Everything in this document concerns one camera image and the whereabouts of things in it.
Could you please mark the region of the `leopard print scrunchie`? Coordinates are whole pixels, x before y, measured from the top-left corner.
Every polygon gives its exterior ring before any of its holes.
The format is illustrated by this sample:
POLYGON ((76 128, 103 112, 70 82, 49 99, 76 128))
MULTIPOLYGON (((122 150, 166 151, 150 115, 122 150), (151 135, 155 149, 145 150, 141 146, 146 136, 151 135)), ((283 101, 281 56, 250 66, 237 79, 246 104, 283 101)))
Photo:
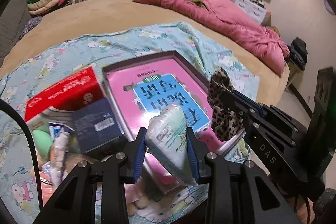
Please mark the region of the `leopard print scrunchie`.
POLYGON ((207 102, 213 110, 211 128, 220 141, 232 139, 242 128, 243 119, 227 106, 223 95, 226 90, 234 91, 228 73, 218 67, 211 76, 207 102))

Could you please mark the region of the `white green tissue pack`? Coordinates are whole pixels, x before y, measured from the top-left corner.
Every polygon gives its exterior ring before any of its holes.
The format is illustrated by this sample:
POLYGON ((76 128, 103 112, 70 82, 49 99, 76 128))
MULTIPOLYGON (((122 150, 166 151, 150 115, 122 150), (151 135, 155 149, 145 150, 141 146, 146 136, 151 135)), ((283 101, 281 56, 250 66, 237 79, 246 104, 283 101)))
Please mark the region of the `white green tissue pack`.
POLYGON ((149 121, 145 143, 149 153, 181 185, 194 185, 187 157, 187 127, 188 121, 181 106, 171 103, 149 121))

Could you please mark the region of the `dark blue box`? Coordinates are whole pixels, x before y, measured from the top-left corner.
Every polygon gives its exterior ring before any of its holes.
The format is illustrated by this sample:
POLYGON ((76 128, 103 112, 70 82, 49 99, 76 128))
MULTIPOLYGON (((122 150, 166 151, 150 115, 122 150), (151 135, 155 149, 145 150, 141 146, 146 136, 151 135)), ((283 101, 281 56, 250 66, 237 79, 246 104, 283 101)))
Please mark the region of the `dark blue box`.
POLYGON ((127 142, 109 98, 102 98, 71 114, 82 154, 101 159, 122 150, 127 142))

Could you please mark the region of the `pink quilt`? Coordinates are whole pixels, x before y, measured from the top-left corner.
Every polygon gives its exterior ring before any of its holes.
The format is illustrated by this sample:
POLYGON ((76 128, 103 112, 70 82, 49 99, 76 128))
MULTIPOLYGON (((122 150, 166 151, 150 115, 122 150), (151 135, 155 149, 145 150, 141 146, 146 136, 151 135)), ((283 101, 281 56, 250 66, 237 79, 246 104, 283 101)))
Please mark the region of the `pink quilt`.
POLYGON ((206 8, 185 0, 134 0, 173 10, 229 37, 260 59, 277 75, 284 72, 288 46, 270 28, 254 21, 230 0, 202 0, 206 8))

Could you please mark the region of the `pink book tray box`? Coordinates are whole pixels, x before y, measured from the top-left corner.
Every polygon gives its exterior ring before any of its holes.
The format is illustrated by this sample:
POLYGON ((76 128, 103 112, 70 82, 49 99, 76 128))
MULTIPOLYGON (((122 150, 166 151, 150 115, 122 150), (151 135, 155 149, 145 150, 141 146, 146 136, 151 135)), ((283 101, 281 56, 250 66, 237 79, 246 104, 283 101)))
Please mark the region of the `pink book tray box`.
POLYGON ((211 152, 225 156, 242 138, 220 141, 211 128, 209 81, 176 51, 120 61, 102 68, 105 90, 127 139, 169 104, 180 104, 188 125, 211 152))

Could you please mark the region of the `dark clothes pile on stool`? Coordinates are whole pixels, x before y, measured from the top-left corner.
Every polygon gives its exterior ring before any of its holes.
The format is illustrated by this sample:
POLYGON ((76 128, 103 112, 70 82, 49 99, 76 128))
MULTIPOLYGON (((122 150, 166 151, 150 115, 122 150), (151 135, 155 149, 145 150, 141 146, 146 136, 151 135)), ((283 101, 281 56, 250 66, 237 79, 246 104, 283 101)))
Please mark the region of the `dark clothes pile on stool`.
POLYGON ((306 43, 300 38, 296 37, 292 40, 291 44, 288 45, 290 51, 290 60, 298 66, 302 71, 305 70, 307 64, 308 51, 306 43))

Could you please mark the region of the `white drawer cabinet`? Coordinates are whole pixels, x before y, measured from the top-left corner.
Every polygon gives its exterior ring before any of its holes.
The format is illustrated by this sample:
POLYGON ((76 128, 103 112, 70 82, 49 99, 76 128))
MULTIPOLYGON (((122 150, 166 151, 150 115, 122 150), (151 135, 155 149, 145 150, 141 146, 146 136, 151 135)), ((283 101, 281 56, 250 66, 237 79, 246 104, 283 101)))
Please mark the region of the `white drawer cabinet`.
POLYGON ((267 11, 259 5, 249 0, 235 0, 235 5, 243 10, 258 24, 262 24, 264 21, 267 11))

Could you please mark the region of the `green makeup sponge egg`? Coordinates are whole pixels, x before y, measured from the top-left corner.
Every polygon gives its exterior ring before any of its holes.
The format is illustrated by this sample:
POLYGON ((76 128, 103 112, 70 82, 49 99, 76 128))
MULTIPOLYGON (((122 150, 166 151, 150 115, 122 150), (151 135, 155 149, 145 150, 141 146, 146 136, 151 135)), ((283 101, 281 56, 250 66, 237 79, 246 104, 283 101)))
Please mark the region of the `green makeup sponge egg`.
POLYGON ((49 161, 50 151, 53 145, 50 135, 42 130, 34 130, 33 139, 39 156, 43 160, 49 161))

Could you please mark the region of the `red white tissue box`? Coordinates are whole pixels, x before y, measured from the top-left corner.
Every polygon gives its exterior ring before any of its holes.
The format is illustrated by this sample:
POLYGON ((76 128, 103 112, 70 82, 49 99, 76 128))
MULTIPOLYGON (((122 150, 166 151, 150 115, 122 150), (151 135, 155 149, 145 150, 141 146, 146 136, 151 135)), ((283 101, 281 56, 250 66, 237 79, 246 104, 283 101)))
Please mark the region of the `red white tissue box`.
POLYGON ((25 122, 30 131, 49 132, 50 122, 72 127, 71 114, 104 98, 104 95, 93 68, 84 68, 29 99, 25 122))

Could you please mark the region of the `blue hello kitty sheet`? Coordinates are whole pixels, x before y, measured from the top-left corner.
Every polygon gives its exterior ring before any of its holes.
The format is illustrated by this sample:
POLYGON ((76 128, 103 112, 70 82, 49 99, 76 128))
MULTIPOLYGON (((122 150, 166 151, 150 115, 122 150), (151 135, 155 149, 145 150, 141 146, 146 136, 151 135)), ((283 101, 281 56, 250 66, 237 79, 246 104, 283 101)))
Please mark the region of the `blue hello kitty sheet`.
MULTIPOLYGON (((235 89, 251 99, 257 97, 259 78, 231 50, 190 24, 175 22, 110 34, 83 35, 50 47, 3 76, 1 98, 19 114, 24 114, 29 99, 80 69, 92 67, 101 78, 106 65, 163 51, 180 53, 206 78, 217 67, 222 67, 235 89)), ((32 223, 39 211, 38 198, 19 205, 11 191, 14 184, 35 185, 30 175, 30 150, 24 133, 7 114, 1 114, 1 151, 6 153, 1 167, 1 199, 18 223, 32 223)))

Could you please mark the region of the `tan bed cover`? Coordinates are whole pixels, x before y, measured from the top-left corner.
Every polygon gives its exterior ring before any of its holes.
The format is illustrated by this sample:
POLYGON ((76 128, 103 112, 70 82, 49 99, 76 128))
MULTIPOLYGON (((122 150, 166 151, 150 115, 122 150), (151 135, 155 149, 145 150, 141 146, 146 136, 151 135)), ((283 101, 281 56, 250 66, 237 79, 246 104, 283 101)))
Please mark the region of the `tan bed cover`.
POLYGON ((1 75, 49 47, 84 34, 103 34, 159 23, 187 22, 205 36, 230 49, 241 63, 260 78, 257 101, 276 105, 285 91, 289 68, 281 76, 229 38, 175 11, 133 0, 90 0, 67 6, 43 17, 41 23, 16 43, 5 57, 1 75))

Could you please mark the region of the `grey quilted headboard cushion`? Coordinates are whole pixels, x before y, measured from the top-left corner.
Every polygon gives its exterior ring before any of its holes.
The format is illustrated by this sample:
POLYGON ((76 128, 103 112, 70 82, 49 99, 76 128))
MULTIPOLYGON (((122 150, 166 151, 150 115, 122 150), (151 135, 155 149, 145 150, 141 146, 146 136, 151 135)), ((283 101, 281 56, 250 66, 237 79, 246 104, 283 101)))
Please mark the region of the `grey quilted headboard cushion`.
POLYGON ((1 15, 1 65, 13 46, 19 41, 19 36, 30 18, 27 0, 9 1, 1 15))

